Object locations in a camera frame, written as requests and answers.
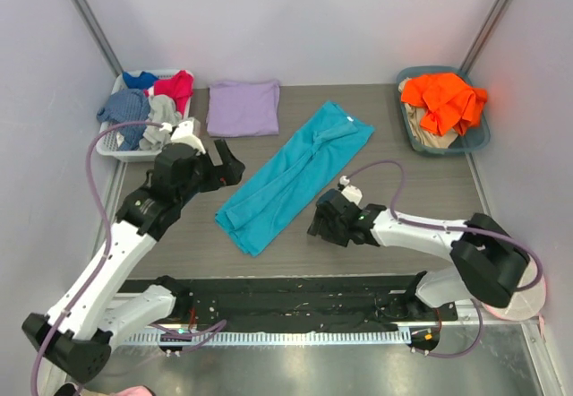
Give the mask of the white round mesh hamper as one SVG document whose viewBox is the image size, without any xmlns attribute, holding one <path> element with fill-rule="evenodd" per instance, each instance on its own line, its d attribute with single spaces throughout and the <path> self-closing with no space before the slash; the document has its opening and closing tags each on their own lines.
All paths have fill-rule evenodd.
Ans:
<svg viewBox="0 0 573 396">
<path fill-rule="evenodd" d="M 516 292 L 509 304 L 498 308 L 482 303 L 483 308 L 498 319 L 512 322 L 521 322 L 539 315 L 544 307 L 547 296 L 544 276 L 532 287 Z"/>
</svg>

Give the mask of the royal blue t shirt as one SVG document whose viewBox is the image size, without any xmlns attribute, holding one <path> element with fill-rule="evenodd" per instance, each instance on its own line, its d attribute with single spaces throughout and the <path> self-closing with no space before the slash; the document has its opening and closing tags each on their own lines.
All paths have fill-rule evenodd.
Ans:
<svg viewBox="0 0 573 396">
<path fill-rule="evenodd" d="M 122 79 L 128 89 L 147 90 L 158 80 L 158 77 L 146 71 L 141 71 L 137 75 L 122 72 Z"/>
</svg>

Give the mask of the left aluminium corner post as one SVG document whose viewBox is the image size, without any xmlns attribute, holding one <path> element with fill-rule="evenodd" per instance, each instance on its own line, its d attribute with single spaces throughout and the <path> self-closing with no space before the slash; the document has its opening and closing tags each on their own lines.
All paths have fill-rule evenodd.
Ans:
<svg viewBox="0 0 573 396">
<path fill-rule="evenodd" d="M 94 39 L 101 55 L 106 60 L 109 68 L 115 76 L 120 75 L 123 71 L 123 67 L 115 54 L 115 51 L 111 47 L 107 36 L 102 29 L 99 21 L 91 9 L 88 0 L 71 0 L 78 14 L 81 16 L 84 25 L 89 31 L 90 35 Z"/>
</svg>

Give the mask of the red t shirt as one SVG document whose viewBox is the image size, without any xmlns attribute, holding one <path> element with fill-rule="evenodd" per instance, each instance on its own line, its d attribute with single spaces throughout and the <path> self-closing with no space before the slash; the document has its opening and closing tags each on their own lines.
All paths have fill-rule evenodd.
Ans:
<svg viewBox="0 0 573 396">
<path fill-rule="evenodd" d="M 165 95 L 175 102 L 176 111 L 182 116 L 187 112 L 187 104 L 193 95 L 194 77 L 191 73 L 181 70 L 169 79 L 154 82 L 147 90 L 148 96 Z"/>
</svg>

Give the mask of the aluminium corner post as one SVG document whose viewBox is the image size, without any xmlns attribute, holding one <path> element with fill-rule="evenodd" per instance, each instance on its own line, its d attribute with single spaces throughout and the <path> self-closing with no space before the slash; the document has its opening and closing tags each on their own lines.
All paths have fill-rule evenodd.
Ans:
<svg viewBox="0 0 573 396">
<path fill-rule="evenodd" d="M 494 0 L 492 7 L 487 13 L 482 26 L 480 27 L 473 43 L 468 49 L 466 56 L 459 67 L 460 71 L 465 74 L 474 67 L 479 55 L 483 52 L 488 40 L 492 37 L 495 28 L 500 23 L 502 16 L 507 11 L 512 0 Z"/>
<path fill-rule="evenodd" d="M 120 75 L 123 71 L 123 67 L 115 54 L 115 51 L 111 47 L 107 36 L 102 29 L 99 21 L 91 9 L 88 0 L 71 0 L 78 14 L 81 16 L 84 25 L 89 31 L 90 35 L 94 39 L 101 55 L 106 60 L 109 68 L 115 76 Z"/>
</svg>

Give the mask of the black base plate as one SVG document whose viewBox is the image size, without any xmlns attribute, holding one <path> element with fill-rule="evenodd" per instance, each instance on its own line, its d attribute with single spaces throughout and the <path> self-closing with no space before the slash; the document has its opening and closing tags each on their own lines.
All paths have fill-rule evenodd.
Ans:
<svg viewBox="0 0 573 396">
<path fill-rule="evenodd" d="M 227 332 L 393 331 L 401 323 L 454 322 L 453 303 L 439 309 L 415 299 L 414 275 L 318 278 L 225 278 L 168 281 L 189 296 L 166 324 Z"/>
</svg>

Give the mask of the folded lavender t shirt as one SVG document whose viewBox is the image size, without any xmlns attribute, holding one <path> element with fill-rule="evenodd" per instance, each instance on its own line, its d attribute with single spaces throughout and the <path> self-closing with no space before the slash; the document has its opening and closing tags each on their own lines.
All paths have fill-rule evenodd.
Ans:
<svg viewBox="0 0 573 396">
<path fill-rule="evenodd" d="M 206 122 L 211 137 L 278 135 L 279 81 L 214 82 L 209 95 Z"/>
</svg>

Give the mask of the pink cloth at bottom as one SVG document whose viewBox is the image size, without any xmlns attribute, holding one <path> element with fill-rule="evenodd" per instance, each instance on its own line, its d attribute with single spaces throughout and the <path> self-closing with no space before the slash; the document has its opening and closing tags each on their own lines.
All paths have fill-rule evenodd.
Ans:
<svg viewBox="0 0 573 396">
<path fill-rule="evenodd" d="M 145 386 L 134 386 L 119 392 L 94 392 L 81 388 L 74 383 L 65 383 L 54 393 L 55 396 L 155 396 L 155 393 Z"/>
</svg>

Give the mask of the teal t shirt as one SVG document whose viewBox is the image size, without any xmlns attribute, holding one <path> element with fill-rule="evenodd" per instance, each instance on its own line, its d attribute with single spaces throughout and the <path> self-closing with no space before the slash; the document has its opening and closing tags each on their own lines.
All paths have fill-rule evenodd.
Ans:
<svg viewBox="0 0 573 396">
<path fill-rule="evenodd" d="M 257 256 L 366 145 L 374 127 L 328 101 L 217 211 L 238 249 Z"/>
</svg>

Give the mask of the right aluminium corner post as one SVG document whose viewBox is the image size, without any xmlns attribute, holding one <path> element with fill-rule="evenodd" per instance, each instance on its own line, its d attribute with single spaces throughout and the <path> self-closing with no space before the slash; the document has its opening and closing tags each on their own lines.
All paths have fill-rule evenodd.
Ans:
<svg viewBox="0 0 573 396">
<path fill-rule="evenodd" d="M 494 0 L 492 7 L 487 13 L 482 26 L 480 27 L 473 43 L 468 49 L 466 56 L 459 67 L 460 71 L 465 74 L 474 67 L 479 55 L 483 52 L 488 40 L 492 37 L 495 28 L 500 23 L 502 16 L 507 11 L 512 0 Z"/>
</svg>

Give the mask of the orange t shirt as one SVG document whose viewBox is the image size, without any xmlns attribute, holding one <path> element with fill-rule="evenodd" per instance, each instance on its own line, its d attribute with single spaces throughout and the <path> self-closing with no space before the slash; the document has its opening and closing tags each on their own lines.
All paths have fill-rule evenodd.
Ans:
<svg viewBox="0 0 573 396">
<path fill-rule="evenodd" d="M 457 122 L 459 136 L 463 136 L 471 127 L 477 127 L 480 124 L 483 108 L 488 100 L 488 92 L 485 89 L 475 88 L 459 76 L 457 77 L 462 83 L 458 91 L 452 92 L 451 98 L 445 98 L 443 112 L 453 116 Z"/>
</svg>

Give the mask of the blue checked shirt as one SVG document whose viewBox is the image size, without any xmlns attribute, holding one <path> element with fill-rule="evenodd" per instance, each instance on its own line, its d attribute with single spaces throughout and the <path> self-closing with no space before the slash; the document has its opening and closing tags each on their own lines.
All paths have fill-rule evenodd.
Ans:
<svg viewBox="0 0 573 396">
<path fill-rule="evenodd" d="M 146 121 L 150 114 L 148 97 L 142 90 L 124 89 L 112 94 L 96 114 L 100 123 L 112 125 L 132 121 Z M 119 151 L 134 151 L 146 130 L 146 125 L 128 125 L 117 130 L 123 136 Z"/>
</svg>

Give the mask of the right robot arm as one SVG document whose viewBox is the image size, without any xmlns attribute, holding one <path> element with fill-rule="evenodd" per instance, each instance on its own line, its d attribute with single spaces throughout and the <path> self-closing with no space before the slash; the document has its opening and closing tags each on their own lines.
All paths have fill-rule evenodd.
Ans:
<svg viewBox="0 0 573 396">
<path fill-rule="evenodd" d="M 420 272 L 407 289 L 404 307 L 416 320 L 470 298 L 504 308 L 530 263 L 524 249 L 485 214 L 476 213 L 469 220 L 420 218 L 379 204 L 360 207 L 337 189 L 316 202 L 307 232 L 335 245 L 403 247 L 449 262 L 441 271 Z"/>
</svg>

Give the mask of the white plastic basket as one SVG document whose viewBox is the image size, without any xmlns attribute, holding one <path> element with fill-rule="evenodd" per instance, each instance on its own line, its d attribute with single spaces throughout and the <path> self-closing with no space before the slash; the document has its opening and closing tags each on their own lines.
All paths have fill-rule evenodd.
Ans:
<svg viewBox="0 0 573 396">
<path fill-rule="evenodd" d="M 146 72 L 149 72 L 155 76 L 157 76 L 160 80 L 170 79 L 174 75 L 176 75 L 181 69 L 151 69 Z M 142 70 L 135 70 L 129 71 L 128 73 L 131 76 L 139 76 L 139 74 L 143 72 Z M 118 92 L 120 90 L 127 89 L 125 85 L 123 75 L 120 73 L 116 78 L 111 89 L 110 95 Z M 182 119 L 186 119 L 190 115 L 190 106 L 191 106 L 192 98 L 188 98 L 184 106 L 184 112 L 182 115 Z M 111 126 L 109 122 L 102 122 L 100 126 L 100 132 L 106 131 L 108 127 Z M 120 151 L 119 150 L 119 132 L 113 131 L 108 133 L 106 136 L 102 137 L 97 145 L 96 151 L 99 155 L 104 157 L 112 157 L 124 163 L 139 163 L 139 162 L 150 162 L 152 161 L 155 156 L 159 153 L 159 150 L 154 151 Z"/>
</svg>

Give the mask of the beige garment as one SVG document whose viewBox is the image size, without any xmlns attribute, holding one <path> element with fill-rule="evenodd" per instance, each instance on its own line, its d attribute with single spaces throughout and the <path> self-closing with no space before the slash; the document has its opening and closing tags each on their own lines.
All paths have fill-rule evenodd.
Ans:
<svg viewBox="0 0 573 396">
<path fill-rule="evenodd" d="M 458 91 L 462 81 L 453 73 L 406 77 L 398 85 L 400 102 L 419 143 L 429 148 L 447 149 L 458 137 L 456 121 L 444 113 L 445 98 Z"/>
</svg>

